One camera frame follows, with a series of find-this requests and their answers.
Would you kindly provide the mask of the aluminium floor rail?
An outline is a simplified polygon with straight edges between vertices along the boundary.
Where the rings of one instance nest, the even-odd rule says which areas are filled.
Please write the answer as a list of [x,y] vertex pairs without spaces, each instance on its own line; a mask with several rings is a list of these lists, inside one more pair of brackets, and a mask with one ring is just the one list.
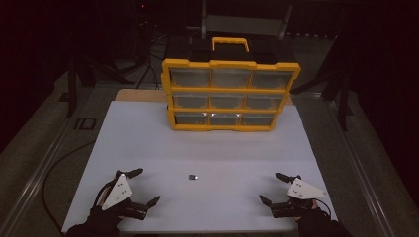
[[0,237],[13,235],[89,98],[81,95],[69,118],[66,103],[47,98],[0,154]]
[[371,216],[376,224],[377,230],[381,237],[395,237],[393,228],[387,219],[383,205],[380,203],[378,195],[366,173],[360,157],[350,139],[348,133],[342,128],[338,120],[338,108],[334,102],[324,101],[326,110],[332,119],[332,124],[338,130],[346,150],[349,153],[349,163],[357,179],[361,192],[367,203]]

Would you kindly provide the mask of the black metal stand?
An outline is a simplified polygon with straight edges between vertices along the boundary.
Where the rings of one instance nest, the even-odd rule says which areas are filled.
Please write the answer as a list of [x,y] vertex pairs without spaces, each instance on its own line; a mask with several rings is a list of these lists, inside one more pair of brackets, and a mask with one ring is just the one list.
[[120,76],[116,71],[109,67],[95,61],[88,55],[77,55],[71,57],[67,63],[67,92],[60,97],[62,102],[67,103],[67,117],[70,118],[75,114],[77,109],[77,78],[84,74],[90,75],[88,85],[94,85],[94,76],[91,73],[91,68],[97,69],[120,84],[132,85],[132,81],[128,81]]
[[345,39],[338,36],[324,61],[322,62],[315,78],[295,89],[291,89],[291,94],[297,95],[307,91],[314,86],[325,83],[326,86],[321,92],[324,101],[332,102],[338,97],[338,122],[340,127],[347,131],[347,111],[348,97],[350,89],[350,52],[345,49]]

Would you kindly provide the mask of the person's left hand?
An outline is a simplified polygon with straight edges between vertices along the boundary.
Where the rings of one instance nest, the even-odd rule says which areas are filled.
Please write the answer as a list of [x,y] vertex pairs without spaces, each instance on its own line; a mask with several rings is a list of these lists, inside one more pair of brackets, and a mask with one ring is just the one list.
[[87,218],[89,226],[101,231],[115,229],[121,221],[122,219],[119,216],[110,211],[103,210],[98,205],[90,209],[90,215]]

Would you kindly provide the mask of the grid of clear drawers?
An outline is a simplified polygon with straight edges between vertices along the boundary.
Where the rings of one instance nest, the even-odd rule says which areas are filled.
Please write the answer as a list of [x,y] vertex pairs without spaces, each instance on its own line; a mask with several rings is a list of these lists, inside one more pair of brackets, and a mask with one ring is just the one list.
[[[271,130],[287,100],[291,71],[186,69],[169,71],[167,115],[184,130]],[[211,113],[240,114],[238,125],[210,125]]]

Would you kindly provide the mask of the white table sheet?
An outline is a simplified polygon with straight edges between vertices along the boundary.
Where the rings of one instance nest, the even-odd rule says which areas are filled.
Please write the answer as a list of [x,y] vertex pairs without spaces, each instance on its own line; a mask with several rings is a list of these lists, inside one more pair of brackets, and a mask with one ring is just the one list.
[[287,200],[288,185],[276,173],[326,187],[294,106],[283,109],[272,131],[192,132],[171,129],[163,103],[113,101],[63,226],[85,221],[117,171],[137,168],[143,172],[129,182],[133,201],[161,198],[144,220],[122,221],[122,232],[293,231],[295,222],[274,218],[259,195]]

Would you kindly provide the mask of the yellow black organizer cabinet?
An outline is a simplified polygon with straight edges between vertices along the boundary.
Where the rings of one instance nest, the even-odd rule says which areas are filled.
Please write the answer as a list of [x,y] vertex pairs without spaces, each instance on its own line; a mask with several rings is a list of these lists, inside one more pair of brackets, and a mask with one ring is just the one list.
[[300,66],[278,39],[172,36],[162,60],[175,130],[270,131]]

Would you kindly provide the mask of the person's right hand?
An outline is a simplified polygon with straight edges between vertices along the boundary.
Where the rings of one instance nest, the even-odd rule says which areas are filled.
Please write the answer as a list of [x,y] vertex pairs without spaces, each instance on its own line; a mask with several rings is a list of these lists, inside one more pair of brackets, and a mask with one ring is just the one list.
[[316,207],[303,216],[298,216],[295,219],[299,228],[314,229],[318,226],[324,226],[330,221],[330,216],[321,208]]

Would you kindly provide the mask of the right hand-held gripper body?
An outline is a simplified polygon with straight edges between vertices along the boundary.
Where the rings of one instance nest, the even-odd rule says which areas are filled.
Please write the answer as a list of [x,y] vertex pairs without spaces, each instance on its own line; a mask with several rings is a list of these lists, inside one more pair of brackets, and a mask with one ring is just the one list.
[[295,179],[287,190],[289,199],[282,203],[273,203],[270,207],[275,218],[303,216],[313,208],[313,201],[324,198],[327,193],[302,179]]

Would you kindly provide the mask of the clear plastic drawer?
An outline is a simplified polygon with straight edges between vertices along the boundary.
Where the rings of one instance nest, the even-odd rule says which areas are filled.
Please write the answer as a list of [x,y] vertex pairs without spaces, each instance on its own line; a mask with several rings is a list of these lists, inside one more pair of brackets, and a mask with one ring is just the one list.
[[238,125],[240,114],[211,113],[209,115],[210,125]]

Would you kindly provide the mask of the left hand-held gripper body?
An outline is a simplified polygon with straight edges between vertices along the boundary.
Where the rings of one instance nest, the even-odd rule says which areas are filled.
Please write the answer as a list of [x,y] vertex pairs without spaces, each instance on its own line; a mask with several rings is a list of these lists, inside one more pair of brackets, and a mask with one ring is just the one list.
[[118,216],[143,220],[146,211],[139,203],[130,200],[132,189],[128,180],[125,172],[117,171],[115,177],[100,189],[95,201],[100,198],[100,207]]

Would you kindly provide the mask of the grey metal frame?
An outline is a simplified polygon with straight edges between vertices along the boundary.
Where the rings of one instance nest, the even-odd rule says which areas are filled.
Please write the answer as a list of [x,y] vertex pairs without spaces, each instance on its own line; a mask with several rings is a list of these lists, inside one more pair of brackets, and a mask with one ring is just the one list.
[[200,34],[204,39],[207,33],[232,33],[271,36],[282,39],[286,33],[293,6],[285,7],[280,19],[220,16],[207,12],[208,0],[202,0]]

